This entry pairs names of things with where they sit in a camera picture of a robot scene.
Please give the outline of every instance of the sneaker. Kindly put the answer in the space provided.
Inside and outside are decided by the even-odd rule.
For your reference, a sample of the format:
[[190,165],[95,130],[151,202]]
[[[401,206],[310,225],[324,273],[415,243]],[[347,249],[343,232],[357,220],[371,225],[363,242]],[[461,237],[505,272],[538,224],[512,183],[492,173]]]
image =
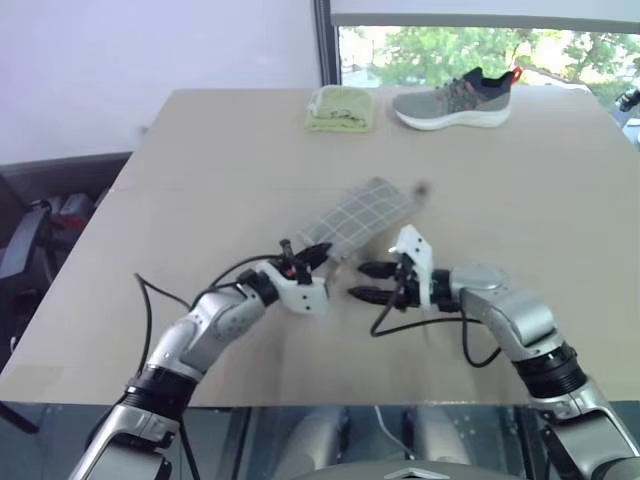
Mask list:
[[511,85],[519,74],[514,70],[500,78],[486,78],[482,68],[476,67],[435,90],[398,95],[393,109],[400,120],[418,130],[451,125],[497,127],[509,118]]

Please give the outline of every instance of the folded cloth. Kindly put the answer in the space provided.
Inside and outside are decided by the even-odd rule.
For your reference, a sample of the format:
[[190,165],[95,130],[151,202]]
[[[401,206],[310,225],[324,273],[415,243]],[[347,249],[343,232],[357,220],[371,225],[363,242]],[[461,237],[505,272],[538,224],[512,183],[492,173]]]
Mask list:
[[322,87],[311,96],[305,127],[312,131],[368,132],[373,127],[373,95],[362,88]]

